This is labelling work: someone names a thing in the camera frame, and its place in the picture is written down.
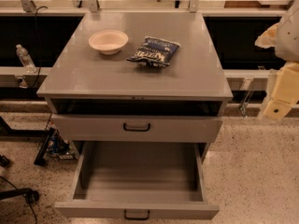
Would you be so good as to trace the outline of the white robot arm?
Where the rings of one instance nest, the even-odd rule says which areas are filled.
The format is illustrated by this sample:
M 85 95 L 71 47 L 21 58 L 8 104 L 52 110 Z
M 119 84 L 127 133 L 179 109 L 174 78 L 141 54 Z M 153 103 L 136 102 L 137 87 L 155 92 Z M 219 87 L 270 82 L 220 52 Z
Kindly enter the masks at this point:
M 273 47 L 285 61 L 277 74 L 268 78 L 268 91 L 260 117 L 281 120 L 299 101 L 299 0 L 294 0 L 278 23 L 270 26 L 255 41 L 257 47 Z

